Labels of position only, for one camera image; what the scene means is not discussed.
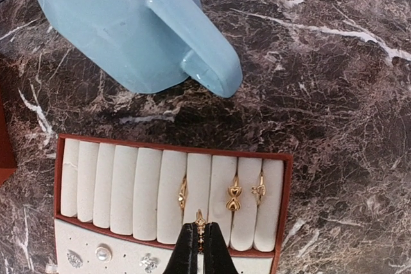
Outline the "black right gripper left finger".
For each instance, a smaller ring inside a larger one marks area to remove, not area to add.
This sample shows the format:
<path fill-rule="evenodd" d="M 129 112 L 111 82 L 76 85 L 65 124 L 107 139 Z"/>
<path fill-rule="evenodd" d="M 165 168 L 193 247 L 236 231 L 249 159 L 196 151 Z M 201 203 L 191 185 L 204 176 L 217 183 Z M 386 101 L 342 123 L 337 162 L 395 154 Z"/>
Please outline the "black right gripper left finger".
<path fill-rule="evenodd" d="M 182 226 L 164 274 L 198 273 L 198 228 L 195 223 Z"/>

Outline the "red jewelry display tray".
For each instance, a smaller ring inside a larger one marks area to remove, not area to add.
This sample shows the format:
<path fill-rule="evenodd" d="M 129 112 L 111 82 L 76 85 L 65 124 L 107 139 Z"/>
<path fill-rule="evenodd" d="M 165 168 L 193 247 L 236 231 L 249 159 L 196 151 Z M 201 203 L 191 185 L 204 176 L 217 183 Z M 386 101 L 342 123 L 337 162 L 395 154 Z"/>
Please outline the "red jewelry display tray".
<path fill-rule="evenodd" d="M 185 223 L 218 223 L 238 273 L 275 273 L 293 157 L 57 140 L 50 273 L 162 273 Z"/>

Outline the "light blue faceted mug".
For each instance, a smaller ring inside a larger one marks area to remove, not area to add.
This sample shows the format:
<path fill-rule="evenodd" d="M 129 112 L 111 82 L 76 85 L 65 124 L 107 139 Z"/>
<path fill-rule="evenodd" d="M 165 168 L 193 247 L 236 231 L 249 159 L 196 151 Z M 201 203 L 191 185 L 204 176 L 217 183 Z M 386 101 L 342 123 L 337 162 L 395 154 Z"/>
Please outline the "light blue faceted mug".
<path fill-rule="evenodd" d="M 153 94 L 192 78 L 231 97 L 240 59 L 200 0 L 38 0 L 46 18 L 128 90 Z"/>

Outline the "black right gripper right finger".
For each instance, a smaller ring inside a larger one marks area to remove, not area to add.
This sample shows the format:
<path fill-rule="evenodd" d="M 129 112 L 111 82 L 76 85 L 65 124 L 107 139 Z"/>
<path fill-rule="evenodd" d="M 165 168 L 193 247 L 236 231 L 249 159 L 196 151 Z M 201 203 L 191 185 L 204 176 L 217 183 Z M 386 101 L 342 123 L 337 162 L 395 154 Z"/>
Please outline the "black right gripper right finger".
<path fill-rule="evenodd" d="M 205 226 L 203 254 L 205 274 L 238 274 L 218 223 Z"/>

